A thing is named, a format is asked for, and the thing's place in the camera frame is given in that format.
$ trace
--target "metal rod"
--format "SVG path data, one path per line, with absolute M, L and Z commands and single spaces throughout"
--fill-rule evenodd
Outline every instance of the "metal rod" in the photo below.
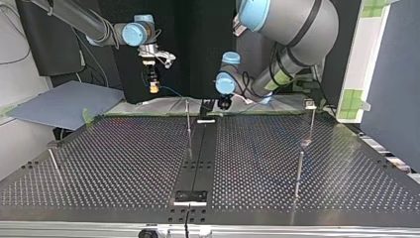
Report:
M 74 0 L 55 0 L 51 8 L 47 0 L 32 0 L 47 12 L 52 13 L 68 25 L 82 32 L 92 40 L 100 41 L 106 35 L 106 27 L 101 19 Z
M 316 108 L 312 110 L 311 131 L 309 132 L 309 140 L 312 141 L 312 132 L 314 129 Z
M 59 170 L 58 164 L 56 163 L 55 156 L 53 155 L 53 150 L 49 149 L 50 157 L 52 158 L 53 167 L 56 170 Z
M 297 176 L 296 176 L 296 188 L 294 191 L 295 199 L 299 198 L 299 187 L 300 187 L 300 178 L 302 175 L 302 166 L 303 166 L 303 157 L 305 156 L 304 152 L 299 153 L 299 160 L 297 162 Z
M 186 111 L 186 120 L 187 120 L 187 126 L 188 126 L 188 135 L 191 137 L 191 119 L 189 116 L 189 101 L 188 99 L 185 100 L 185 111 Z

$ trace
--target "robotic arm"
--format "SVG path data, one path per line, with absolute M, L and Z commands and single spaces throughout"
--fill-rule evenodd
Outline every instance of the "robotic arm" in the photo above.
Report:
M 30 1 L 46 10 L 50 16 L 58 17 L 85 34 L 93 46 L 115 46 L 117 49 L 120 45 L 139 47 L 139 56 L 143 58 L 143 64 L 148 69 L 151 93 L 158 93 L 157 60 L 165 68 L 170 68 L 176 57 L 158 50 L 157 38 L 160 30 L 156 30 L 152 15 L 137 15 L 132 23 L 112 25 L 94 11 L 84 9 L 74 0 Z
M 272 93 L 291 82 L 301 69 L 321 61 L 334 46 L 339 18 L 330 0 L 243 0 L 241 24 L 285 46 L 256 79 L 239 73 L 241 57 L 225 53 L 216 89 L 219 107 L 228 109 L 234 93 L 254 102 L 269 101 Z

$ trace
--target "cable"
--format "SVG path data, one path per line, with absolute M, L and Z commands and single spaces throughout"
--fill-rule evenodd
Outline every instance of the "cable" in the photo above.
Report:
M 77 35 L 76 31 L 71 28 L 71 30 L 73 30 L 74 35 L 76 35 L 76 37 L 78 38 L 78 40 L 80 41 L 80 43 L 86 48 L 87 52 L 90 54 L 90 56 L 93 58 L 93 60 L 96 62 L 96 64 L 99 66 L 99 68 L 101 69 L 103 75 L 104 75 L 104 79 L 105 79 L 105 86 L 109 87 L 109 80 L 108 80 L 108 76 L 105 73 L 105 70 L 103 69 L 103 67 L 101 66 L 101 64 L 99 63 L 98 59 L 96 59 L 95 55 L 93 54 L 93 52 L 86 46 L 86 44 L 84 44 L 84 42 L 81 40 L 80 36 Z
M 15 8 L 13 8 L 12 6 L 10 6 L 10 5 L 8 5 L 8 4 L 5 4 L 5 3 L 2 3 L 2 4 L 0 4 L 0 7 L 6 7 L 7 9 L 9 9 L 9 10 L 11 10 L 15 15 L 16 15 L 16 17 L 20 17 L 19 16 L 19 13 L 18 13 L 18 11 L 15 9 Z M 18 27 L 13 23 L 13 21 L 6 15 L 6 13 L 4 13 L 3 12 L 3 9 L 1 9 L 1 12 L 3 13 L 3 15 L 6 17 L 6 19 L 12 24 L 12 26 L 13 26 L 13 28 L 15 28 L 15 30 L 24 38 L 24 39 L 26 39 L 26 37 L 25 37 L 25 34 L 23 34 L 19 29 L 18 29 Z M 5 61 L 5 62 L 0 62 L 0 65 L 7 65 L 7 64 L 12 64 L 12 63 L 15 63 L 15 62 L 19 62 L 19 61 L 22 61 L 22 60 L 25 60 L 29 55 L 30 55 L 30 53 L 31 53 L 31 49 L 28 47 L 28 51 L 27 51 L 27 53 L 22 57 L 22 58 L 20 58 L 20 59 L 15 59 L 15 60 L 11 60 L 11 61 Z
M 311 66 L 311 69 L 313 70 L 313 73 L 312 73 L 312 74 L 315 74 L 315 80 L 316 80 L 316 81 L 318 82 L 318 84 L 319 84 L 319 88 L 321 89 L 322 95 L 324 96 L 325 100 L 327 101 L 328 105 L 330 106 L 330 109 L 331 109 L 331 111 L 333 112 L 334 116 L 337 118 L 337 112 L 333 110 L 334 105 L 333 105 L 333 104 L 331 104 L 331 103 L 328 101 L 328 98 L 327 98 L 327 96 L 326 96 L 326 94 L 325 94 L 325 92 L 324 92 L 324 89 L 322 88 L 322 84 L 321 84 L 321 81 L 319 80 L 318 70 L 316 69 L 316 66 L 315 66 L 315 65 Z
M 161 64 L 165 65 L 164 61 L 163 61 L 160 57 L 158 57 L 156 54 L 151 53 L 151 52 L 148 52 L 148 51 L 145 51 L 145 50 L 142 50 L 142 49 L 140 49 L 140 48 L 139 48 L 139 51 L 144 52 L 144 53 L 147 53 L 147 54 L 151 54 L 151 55 L 152 55 L 152 56 L 154 56 L 157 60 L 159 60 L 159 62 L 161 62 Z
M 185 217 L 185 224 L 184 224 L 184 228 L 185 228 L 185 238 L 189 238 L 189 230 L 188 230 L 188 218 L 189 218 L 189 209 L 191 208 L 191 205 L 188 206 L 188 212 L 186 213 L 186 217 Z
M 77 76 L 77 79 L 79 80 L 79 82 L 82 82 L 81 81 L 81 78 L 80 78 L 80 75 L 78 74 L 78 72 L 76 73 L 76 76 Z
M 155 31 L 155 36 L 150 40 L 150 42 L 154 42 L 158 38 L 158 36 L 160 36 L 160 34 L 161 34 L 161 29 L 157 29 Z
M 30 53 L 31 53 L 31 49 L 28 49 L 28 51 L 27 51 L 27 53 L 25 54 L 24 57 L 22 57 L 20 59 L 13 60 L 13 61 L 0 62 L 0 65 L 12 64 L 12 63 L 15 63 L 15 62 L 25 60 L 29 56 Z
M 12 118 L 12 119 L 7 120 L 7 121 L 5 121 L 5 122 L 3 122 L 3 123 L 0 123 L 0 126 L 4 126 L 4 125 L 9 124 L 9 123 L 11 123 L 11 122 L 13 122 L 13 121 L 16 121 L 16 118 Z
M 115 32 L 114 26 L 112 26 L 112 24 L 108 20 L 103 18 L 101 15 L 99 15 L 95 11 L 93 10 L 90 10 L 90 11 L 102 21 L 105 27 L 105 35 L 102 37 L 102 39 L 98 40 L 98 42 L 106 41 L 107 39 L 112 37 L 115 43 L 115 49 L 120 50 L 120 42 L 117 39 L 117 33 Z
M 182 96 L 182 94 L 180 94 L 179 92 L 175 91 L 174 89 L 172 89 L 172 88 L 170 88 L 170 87 L 167 87 L 167 86 L 161 86 L 160 88 L 163 88 L 163 89 L 169 90 L 169 91 L 173 92 L 174 94 L 176 94 L 177 96 L 179 96 L 179 97 L 181 97 L 181 98 L 185 98 L 184 96 Z M 210 109 L 210 108 L 208 108 L 208 107 L 206 107 L 206 106 L 203 106 L 203 104 L 202 104 L 202 103 L 198 103 L 198 102 L 196 102 L 196 101 L 194 101 L 194 100 L 192 100 L 192 102 L 193 102 L 193 103 L 195 103 L 195 104 L 197 104 L 197 105 L 200 105 L 201 107 L 203 107 L 203 108 L 205 108 L 205 109 L 207 109 L 207 110 L 213 111 L 213 109 Z
M 3 4 L 0 5 L 0 7 L 6 7 L 7 9 L 11 10 L 13 14 L 15 14 L 15 16 L 17 18 L 20 19 L 19 13 L 18 11 L 13 8 L 12 6 L 8 5 L 8 4 Z M 7 16 L 7 14 L 3 11 L 3 9 L 0 9 L 1 13 L 3 14 L 3 16 L 7 19 L 7 21 L 9 21 L 9 23 L 13 26 L 13 28 L 24 38 L 26 39 L 26 36 L 23 32 L 21 32 L 21 30 L 18 28 L 18 26 L 15 25 L 15 23 L 9 18 L 9 16 Z

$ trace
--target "green tape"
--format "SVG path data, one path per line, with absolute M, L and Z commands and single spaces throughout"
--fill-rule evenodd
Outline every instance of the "green tape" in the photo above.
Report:
M 7 114 L 9 114 L 9 112 L 11 112 L 16 107 L 17 107 L 17 105 L 12 105 L 12 106 L 6 106 L 6 107 L 3 107 L 3 108 L 0 108 L 0 118 L 1 117 L 7 117 Z
M 282 70 L 280 70 L 274 77 L 275 81 L 279 84 L 279 85 L 287 85 L 289 84 L 290 81 L 290 77 L 288 77 Z M 271 80 L 264 88 L 265 90 L 269 90 L 269 91 L 274 91 L 276 89 L 278 89 L 278 85 Z
M 362 90 L 346 89 L 340 107 L 339 119 L 355 120 L 362 109 Z
M 92 123 L 92 122 L 93 122 L 93 118 L 91 118 L 91 117 L 90 117 L 90 115 L 89 115 L 89 111 L 87 110 L 87 108 L 83 108 L 83 113 L 82 113 L 82 115 L 83 115 L 83 120 L 84 120 L 84 123 L 85 123 L 86 125 L 89 125 L 90 123 Z
M 386 0 L 367 0 L 362 11 L 362 18 L 381 17 L 387 3 Z

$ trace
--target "black cable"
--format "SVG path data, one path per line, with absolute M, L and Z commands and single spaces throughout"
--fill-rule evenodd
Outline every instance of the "black cable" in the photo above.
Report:
M 315 80 L 316 80 L 316 81 L 318 82 L 318 84 L 319 84 L 319 88 L 321 89 L 321 92 L 322 92 L 323 97 L 324 97 L 324 98 L 325 98 L 325 100 L 327 101 L 327 104 L 330 106 L 331 111 L 333 112 L 334 116 L 337 118 L 337 112 L 336 112 L 336 111 L 334 111 L 334 109 L 333 109 L 334 105 L 333 105 L 333 104 L 331 104 L 331 103 L 328 101 L 327 95 L 325 94 L 324 89 L 322 88 L 322 84 L 321 84 L 321 81 L 319 80 L 318 73 L 316 72 L 316 70 L 314 70 L 314 73 L 313 73 L 313 74 L 315 74 Z
M 186 213 L 185 224 L 184 224 L 184 227 L 185 227 L 185 238 L 189 238 L 188 218 L 189 218 L 189 208 L 190 207 L 191 206 L 188 206 L 188 212 Z
M 92 78 L 91 83 L 93 83 L 93 79 L 95 79 L 95 81 L 98 82 L 99 85 L 106 86 L 106 79 L 102 75 L 102 73 L 99 73 L 99 71 L 96 68 L 94 68 L 93 66 L 89 65 L 88 63 L 86 64 L 86 67 L 89 68 L 89 70 L 90 70 L 90 77 Z M 95 72 L 96 74 L 98 74 L 102 80 L 99 80 L 96 76 L 94 76 L 93 75 L 93 72 Z
M 25 54 L 24 57 L 22 57 L 20 59 L 13 60 L 13 61 L 0 62 L 0 65 L 12 64 L 12 63 L 15 63 L 15 62 L 25 60 L 29 56 L 30 53 L 31 53 L 31 49 L 28 49 L 28 52 Z

